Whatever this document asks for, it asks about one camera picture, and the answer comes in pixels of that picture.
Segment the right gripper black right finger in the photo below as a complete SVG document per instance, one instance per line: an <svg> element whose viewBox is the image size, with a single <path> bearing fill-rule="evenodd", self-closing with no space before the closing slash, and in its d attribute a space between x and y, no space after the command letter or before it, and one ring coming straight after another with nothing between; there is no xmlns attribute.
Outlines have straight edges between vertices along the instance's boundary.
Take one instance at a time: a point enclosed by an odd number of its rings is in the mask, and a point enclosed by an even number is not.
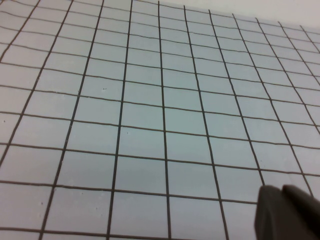
<svg viewBox="0 0 320 240"><path fill-rule="evenodd" d="M320 239L320 201L294 185L284 185L282 193L293 204L299 217L313 233Z"/></svg>

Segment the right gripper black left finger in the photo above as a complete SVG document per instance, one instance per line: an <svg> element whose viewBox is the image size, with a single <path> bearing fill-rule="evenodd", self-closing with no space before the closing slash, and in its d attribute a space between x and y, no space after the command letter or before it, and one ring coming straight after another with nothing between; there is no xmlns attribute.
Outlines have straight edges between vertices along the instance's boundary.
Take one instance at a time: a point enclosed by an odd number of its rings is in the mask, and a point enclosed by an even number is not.
<svg viewBox="0 0 320 240"><path fill-rule="evenodd" d="M282 189L259 189L254 229L258 240L314 240L316 236L300 218Z"/></svg>

